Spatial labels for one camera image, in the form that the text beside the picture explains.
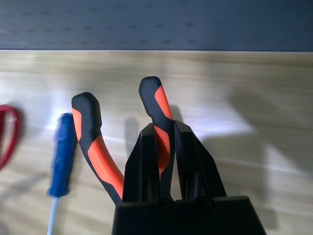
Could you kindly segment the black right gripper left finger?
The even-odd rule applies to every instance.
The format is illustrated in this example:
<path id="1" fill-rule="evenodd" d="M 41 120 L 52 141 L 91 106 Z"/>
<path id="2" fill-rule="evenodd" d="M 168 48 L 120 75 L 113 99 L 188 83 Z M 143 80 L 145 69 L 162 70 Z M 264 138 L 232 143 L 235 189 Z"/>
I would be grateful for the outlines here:
<path id="1" fill-rule="evenodd" d="M 153 202 L 159 197 L 157 143 L 150 123 L 140 131 L 126 162 L 122 202 Z"/>

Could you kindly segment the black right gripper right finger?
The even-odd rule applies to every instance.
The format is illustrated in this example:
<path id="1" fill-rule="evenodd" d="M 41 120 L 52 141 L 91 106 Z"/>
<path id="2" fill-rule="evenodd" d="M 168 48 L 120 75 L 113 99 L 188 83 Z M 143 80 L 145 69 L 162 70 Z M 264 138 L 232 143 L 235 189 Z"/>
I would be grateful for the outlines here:
<path id="1" fill-rule="evenodd" d="M 211 154 L 191 127 L 176 120 L 175 151 L 179 185 L 183 200 L 198 197 L 224 197 L 226 191 Z"/>

